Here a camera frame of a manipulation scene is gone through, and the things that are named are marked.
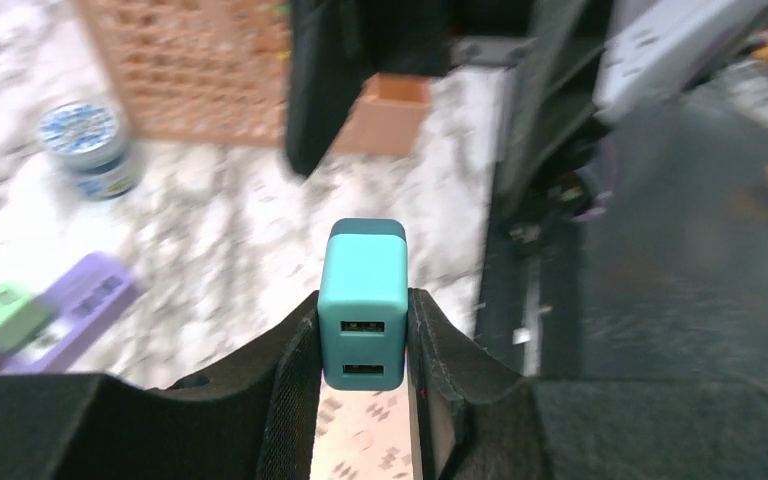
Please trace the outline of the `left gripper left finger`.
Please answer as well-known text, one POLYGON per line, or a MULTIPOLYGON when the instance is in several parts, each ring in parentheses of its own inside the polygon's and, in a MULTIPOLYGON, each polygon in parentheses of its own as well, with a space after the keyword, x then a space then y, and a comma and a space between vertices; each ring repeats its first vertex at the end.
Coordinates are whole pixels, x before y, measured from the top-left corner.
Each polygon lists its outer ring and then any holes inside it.
POLYGON ((166 389, 106 374, 0 376, 0 479, 306 479, 316 296, 166 389))

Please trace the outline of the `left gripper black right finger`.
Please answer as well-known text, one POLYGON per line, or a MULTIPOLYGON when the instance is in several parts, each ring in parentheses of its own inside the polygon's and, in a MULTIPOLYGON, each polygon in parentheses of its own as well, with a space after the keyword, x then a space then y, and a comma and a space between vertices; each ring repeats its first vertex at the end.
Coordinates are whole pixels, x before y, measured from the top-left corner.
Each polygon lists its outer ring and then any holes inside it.
POLYGON ((526 378, 409 293, 418 479, 768 479, 768 393, 733 380, 526 378))

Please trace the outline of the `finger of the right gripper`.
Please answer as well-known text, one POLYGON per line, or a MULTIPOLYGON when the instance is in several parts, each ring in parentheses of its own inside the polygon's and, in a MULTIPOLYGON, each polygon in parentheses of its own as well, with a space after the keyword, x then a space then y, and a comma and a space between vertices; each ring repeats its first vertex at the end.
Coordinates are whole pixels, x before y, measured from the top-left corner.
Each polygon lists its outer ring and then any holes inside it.
POLYGON ((510 79, 498 142, 493 211, 515 219, 531 196, 586 160, 606 129, 593 97, 614 4, 536 1, 532 42, 510 79))
POLYGON ((449 4, 417 0, 293 1, 284 149, 310 176, 373 75, 441 77, 450 56, 449 4))

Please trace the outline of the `teal plug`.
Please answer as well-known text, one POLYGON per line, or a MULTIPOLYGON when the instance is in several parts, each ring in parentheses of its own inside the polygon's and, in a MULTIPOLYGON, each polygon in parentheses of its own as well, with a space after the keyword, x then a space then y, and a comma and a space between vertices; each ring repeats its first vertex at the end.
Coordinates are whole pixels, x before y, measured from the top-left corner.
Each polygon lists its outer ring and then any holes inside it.
POLYGON ((390 391, 404 378, 408 247, 394 219, 331 229, 317 301, 323 377, 335 390, 390 391))

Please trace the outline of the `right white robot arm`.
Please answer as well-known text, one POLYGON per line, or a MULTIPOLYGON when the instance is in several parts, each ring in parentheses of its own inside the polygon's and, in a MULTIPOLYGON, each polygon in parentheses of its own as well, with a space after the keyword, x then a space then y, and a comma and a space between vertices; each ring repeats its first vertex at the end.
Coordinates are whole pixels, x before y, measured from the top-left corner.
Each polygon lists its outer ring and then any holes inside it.
POLYGON ((768 1, 658 1, 614 24, 612 1, 294 1, 284 147, 311 174, 375 74, 509 71, 497 218, 585 163, 593 143, 651 93, 706 75, 768 20, 768 1))

